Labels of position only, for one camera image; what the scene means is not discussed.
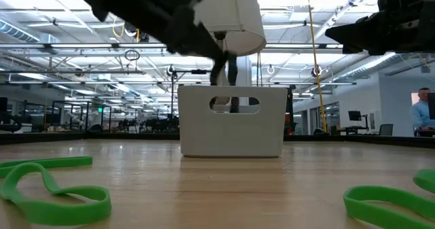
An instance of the white plastic basket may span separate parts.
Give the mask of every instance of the white plastic basket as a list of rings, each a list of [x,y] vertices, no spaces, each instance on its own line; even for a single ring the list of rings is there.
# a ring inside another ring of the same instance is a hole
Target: white plastic basket
[[[282,153],[287,90],[238,86],[178,89],[181,153],[194,157],[278,157]],[[210,109],[215,96],[254,97],[240,113]]]

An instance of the desk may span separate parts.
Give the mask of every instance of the desk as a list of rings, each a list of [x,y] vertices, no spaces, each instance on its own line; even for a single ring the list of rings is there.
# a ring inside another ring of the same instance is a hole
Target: desk
[[[414,135],[416,137],[433,137],[435,135],[435,130],[416,130]]]
[[[92,156],[93,165],[49,169],[62,187],[110,191],[110,217],[82,228],[362,229],[372,227],[346,215],[343,194],[349,187],[380,185],[421,194],[410,186],[412,177],[418,169],[433,168],[435,159],[435,149],[367,143],[290,141],[283,150],[276,159],[204,160],[183,158],[178,141],[87,139],[4,145],[0,162]],[[38,200],[83,202],[50,196],[40,175],[24,176],[19,189]],[[0,228],[51,227],[28,223],[14,204],[0,200]]]
[[[338,132],[346,132],[346,135],[349,134],[355,134],[358,135],[358,131],[359,130],[368,130],[367,127],[362,127],[362,126],[349,126],[349,127],[344,127],[342,129],[338,129]]]

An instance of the black cable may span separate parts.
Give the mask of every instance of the black cable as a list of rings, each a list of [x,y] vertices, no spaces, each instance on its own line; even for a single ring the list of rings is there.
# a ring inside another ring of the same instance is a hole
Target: black cable
[[[260,82],[261,82],[261,87],[263,87],[263,70],[262,70],[263,65],[261,63],[261,53],[258,53],[258,56],[260,58],[260,78],[261,78]]]
[[[257,87],[258,87],[258,64],[260,63],[260,53],[257,53]]]

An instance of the yellow pole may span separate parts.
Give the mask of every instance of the yellow pole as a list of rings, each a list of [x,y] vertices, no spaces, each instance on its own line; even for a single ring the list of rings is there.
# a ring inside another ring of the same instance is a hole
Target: yellow pole
[[[46,108],[44,109],[44,117],[43,117],[43,129],[46,130],[47,128],[47,106],[48,106],[48,98],[46,98]]]
[[[311,28],[311,42],[313,44],[313,55],[314,55],[314,67],[315,67],[315,78],[317,80],[317,89],[319,90],[319,98],[320,98],[320,111],[321,111],[321,120],[323,122],[323,129],[326,130],[326,119],[325,119],[325,108],[324,108],[324,98],[321,95],[321,87],[320,87],[320,76],[319,76],[319,65],[317,64],[317,57],[315,53],[315,42],[314,42],[314,30],[313,30],[313,14],[311,13],[311,4],[310,0],[308,0],[308,11],[310,13],[310,28]]]

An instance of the blue shirt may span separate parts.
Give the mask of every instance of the blue shirt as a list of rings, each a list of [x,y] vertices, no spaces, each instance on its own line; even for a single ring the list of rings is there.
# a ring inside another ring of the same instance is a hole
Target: blue shirt
[[[419,101],[409,109],[415,128],[429,126],[435,128],[435,120],[429,119],[429,105],[424,101]]]

